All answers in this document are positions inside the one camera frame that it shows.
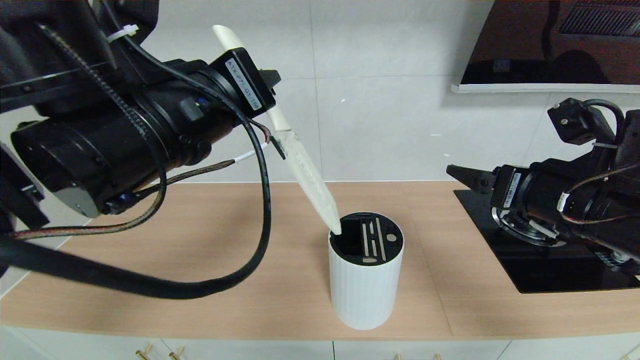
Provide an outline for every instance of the induction cooktop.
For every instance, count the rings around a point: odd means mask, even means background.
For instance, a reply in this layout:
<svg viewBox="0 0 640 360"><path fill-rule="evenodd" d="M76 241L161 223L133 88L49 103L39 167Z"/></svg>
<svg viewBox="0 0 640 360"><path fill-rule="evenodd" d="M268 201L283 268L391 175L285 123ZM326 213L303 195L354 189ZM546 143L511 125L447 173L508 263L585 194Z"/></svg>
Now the induction cooktop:
<svg viewBox="0 0 640 360"><path fill-rule="evenodd" d="M640 288L640 265L633 259L619 263L611 250L584 240L553 246L525 241L494 220L491 195L454 193L520 293Z"/></svg>

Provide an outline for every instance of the robotic arm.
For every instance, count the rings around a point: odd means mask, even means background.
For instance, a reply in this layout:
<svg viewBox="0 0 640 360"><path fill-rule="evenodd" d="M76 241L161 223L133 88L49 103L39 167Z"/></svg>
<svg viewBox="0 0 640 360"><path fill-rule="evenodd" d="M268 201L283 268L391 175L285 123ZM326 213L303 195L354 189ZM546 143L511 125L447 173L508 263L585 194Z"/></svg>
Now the robotic arm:
<svg viewBox="0 0 640 360"><path fill-rule="evenodd" d="M615 135L594 106L614 112ZM562 141L595 139L593 150L573 161L547 159L492 172L449 165L447 173L490 193L499 211L518 211L554 235L594 241L620 259L640 261L640 110L625 117L611 102L569 98L548 115Z"/></svg>
<svg viewBox="0 0 640 360"><path fill-rule="evenodd" d="M157 22L155 1L3 1L0 3L1 111L33 105L48 119L23 122L11 138L31 173L88 217L119 214L157 193L132 222L107 227L48 227L43 199L4 146L0 173L0 268L17 266L74 281L167 299L229 289L258 266L269 240L271 207L262 145L252 118L275 106L280 76L259 70L242 47L212 63L162 63L140 47ZM136 26L122 26L135 23ZM243 126L260 165L264 221L258 249L225 277L183 283L156 279L25 242L31 238L123 231L148 220L168 184L229 166L224 161L167 179L195 165L211 144ZM148 186L159 178L160 183ZM30 230L15 232L15 218Z"/></svg>

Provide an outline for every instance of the cable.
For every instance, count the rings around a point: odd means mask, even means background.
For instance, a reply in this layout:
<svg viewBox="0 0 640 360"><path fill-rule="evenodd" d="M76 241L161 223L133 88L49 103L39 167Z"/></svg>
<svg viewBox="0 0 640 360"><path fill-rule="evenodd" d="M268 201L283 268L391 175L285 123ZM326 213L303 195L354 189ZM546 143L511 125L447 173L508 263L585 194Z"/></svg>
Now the cable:
<svg viewBox="0 0 640 360"><path fill-rule="evenodd" d="M640 167L640 161L639 161L639 162L637 162L637 163L633 163L633 164L631 164L631 165L627 165L626 167L617 168L617 169L614 169L614 170L610 170L610 171L604 172L604 173L602 173L602 174L600 174L600 175L596 175L596 176L589 177L589 178L587 178L587 179L585 179L585 180L582 180L582 181L580 181L580 182L578 182L578 183L574 184L572 187L570 187L570 188L569 188L567 191L565 191L564 193L566 193L566 194L570 194L570 193L572 193L575 189L577 189L577 188L579 188L579 187L581 187L581 186L583 186L583 185L585 185L585 184L592 183L593 181L600 180L600 179L603 179L603 178L605 178L605 177L609 177L609 176L611 176L611 175L619 174L619 173L621 173L621 172L624 172L624 171L627 171L627 170L631 170L631 169L633 169L633 168L637 168L637 167Z"/></svg>
<svg viewBox="0 0 640 360"><path fill-rule="evenodd" d="M55 31L43 24L36 24L40 31L53 42L58 48L65 54L69 60L80 66L83 71L89 75L89 77L96 83L100 89L108 95L113 102L122 110L127 119L138 130L144 141L147 143L151 157L156 163L158 176L160 183L157 188L158 194L151 206L140 216L135 219L115 225L105 226L60 226L60 227L46 227L43 229L25 230L11 233L10 236L18 240L30 240L35 238L47 238L51 236L78 236L78 235L95 235L95 234L108 234L117 233L136 227L157 213L160 206L164 201L166 195L166 187L168 185L166 178L166 169L164 162L161 159L157 147L150 137L150 131L147 129L147 125L137 116L137 114L131 109L131 107L95 72L83 59L78 55L69 44L61 38Z"/></svg>
<svg viewBox="0 0 640 360"><path fill-rule="evenodd" d="M631 170L631 169L637 168L637 167L640 167L640 162L637 162L637 163L634 163L634 164L631 164L631 165L627 165L626 167L621 167L621 168L617 168L617 169L614 169L614 170L610 170L610 171L604 172L603 174L589 177L589 178L587 178L585 180L582 180L582 181L574 184L567 191L563 192L563 194L562 194L562 196L560 198L559 207L558 207L558 211L560 212L560 216L565 221L568 221L568 222L571 222L571 223L574 223L574 224L582 224L582 225L599 224L601 222L610 222L610 221L613 221L613 220L621 220L621 219L624 219L624 218L632 218L632 217L640 216L640 214L626 214L626 215L620 215L620 216L617 216L617 217L604 218L604 219L598 219L598 220L580 220L580 219L568 217L568 216L566 216L564 214L564 204L565 204L567 198L569 197L569 194L574 192L577 188L580 188L581 186L584 186L585 184L592 183L593 181L604 179L605 177L609 177L611 175L619 174L621 172L628 171L628 170Z"/></svg>
<svg viewBox="0 0 640 360"><path fill-rule="evenodd" d="M579 224L579 225L591 225L591 224L599 224L601 222L610 222L613 220L622 220L624 218L634 218L634 217L638 217L640 216L640 214L633 214L633 215L620 215L618 217L612 217L612 218L604 218L604 219L600 219L600 220L580 220L580 219L576 219L576 218L571 218L566 216L564 213L560 213L560 216L562 217L562 219L564 219L565 221L571 222L573 224Z"/></svg>
<svg viewBox="0 0 640 360"><path fill-rule="evenodd" d="M262 132L264 133L264 138L265 141L260 144L260 147L262 148L262 150L264 150L268 145L269 142L271 142L271 131L269 130L268 127L266 127L265 125L262 125L256 121L254 121L253 119L251 119L251 123L254 126L257 126L258 128L260 128L260 130L262 130ZM187 171L187 172L183 172L182 174L178 174L176 176L172 176L167 180L167 185L171 185L171 184L175 184L179 181L188 179L189 177L193 177L193 176L197 176L197 175L202 175L202 174L206 174L208 172L214 172L217 170L221 170L224 168L227 168L233 164L239 163L240 161L243 161L247 158L249 158L250 156L253 156L255 154L255 151L248 151L240 156L236 156L235 158L231 159L231 160L225 160L225 161L221 161L219 163L213 164L213 165L209 165L206 167L202 167L202 168L198 168L196 170L191 170L191 171ZM149 195L151 195L152 193L158 191L159 186L158 184L156 185L152 185L149 186L148 188L144 188L138 192L135 192L134 195L136 196L136 201L141 201L145 198L147 198Z"/></svg>
<svg viewBox="0 0 640 360"><path fill-rule="evenodd" d="M117 29L121 29L111 7L105 2L102 2L102 4L104 5L106 13L111 18L113 25ZM239 270L226 276L200 282L175 282L96 263L89 259L0 235L0 265L17 266L73 281L84 282L86 284L163 299L194 299L227 290L245 280L258 267L266 253L269 235L271 233L271 192L269 189L269 177L264 153L262 152L257 135L251 127L251 123L247 120L246 115L223 94L192 80L181 72L167 67L135 44L130 36L124 36L116 41L127 42L131 50L138 52L151 64L170 73L173 77L183 80L197 90L219 100L228 107L240 123L242 123L255 150L262 183L262 232L255 252L249 261Z"/></svg>
<svg viewBox="0 0 640 360"><path fill-rule="evenodd" d="M623 137L625 135L625 114L622 112L622 109L615 105L613 102L603 99L589 99L582 102L584 106L602 106L603 108L607 108L613 112L613 115L616 117L616 139L615 145L620 145L622 143Z"/></svg>

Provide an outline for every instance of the zip tie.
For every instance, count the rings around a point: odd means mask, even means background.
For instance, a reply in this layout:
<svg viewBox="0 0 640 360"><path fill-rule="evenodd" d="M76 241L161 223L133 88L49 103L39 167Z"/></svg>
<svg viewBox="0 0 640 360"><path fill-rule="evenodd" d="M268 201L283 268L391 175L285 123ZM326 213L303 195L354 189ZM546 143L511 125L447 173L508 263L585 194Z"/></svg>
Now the zip tie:
<svg viewBox="0 0 640 360"><path fill-rule="evenodd" d="M262 144L260 144L260 147L262 148L262 150L264 150L264 148L267 147L268 145L269 145L269 143L263 142ZM250 156L252 156L254 154L255 154L255 150L251 150L249 152L246 152L246 153L234 158L233 160L236 163L239 163L240 161L243 161L244 159L249 158Z"/></svg>
<svg viewBox="0 0 640 360"><path fill-rule="evenodd" d="M556 209L558 211L560 211L561 213L564 211L564 205L566 205L566 200L569 199L569 194L567 193L562 193L562 195L560 195L560 199L558 199L558 205L556 207Z"/></svg>
<svg viewBox="0 0 640 360"><path fill-rule="evenodd" d="M125 25L124 28L122 30L116 31L115 33L109 35L107 37L107 41L109 43L112 43L114 40L118 40L119 38L125 36L125 35L129 35L129 36L133 36L136 34L136 31L139 30L140 28L138 27L138 25Z"/></svg>
<svg viewBox="0 0 640 360"><path fill-rule="evenodd" d="M599 146L599 147L608 147L610 149L617 149L618 146L617 145L611 145L609 143L602 143L602 142L595 142L592 143L592 146Z"/></svg>

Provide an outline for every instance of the white ceramic knife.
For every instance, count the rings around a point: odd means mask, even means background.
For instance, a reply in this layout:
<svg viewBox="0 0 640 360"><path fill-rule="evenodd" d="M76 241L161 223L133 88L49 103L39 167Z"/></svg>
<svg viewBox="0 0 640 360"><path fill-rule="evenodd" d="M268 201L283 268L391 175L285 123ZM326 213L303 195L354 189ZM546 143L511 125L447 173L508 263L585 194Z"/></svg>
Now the white ceramic knife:
<svg viewBox="0 0 640 360"><path fill-rule="evenodd" d="M244 47L236 34L226 26L214 25L213 31L225 51ZM326 187L320 172L314 166L305 147L300 142L300 138L298 138L298 135L291 129L291 126L285 119L282 111L280 111L278 105L269 109L267 115L271 119L275 130L272 135L282 148L285 161L296 177L300 187L324 223L334 234L340 235L342 233L342 227L340 226L340 215L338 214L335 200Z"/></svg>

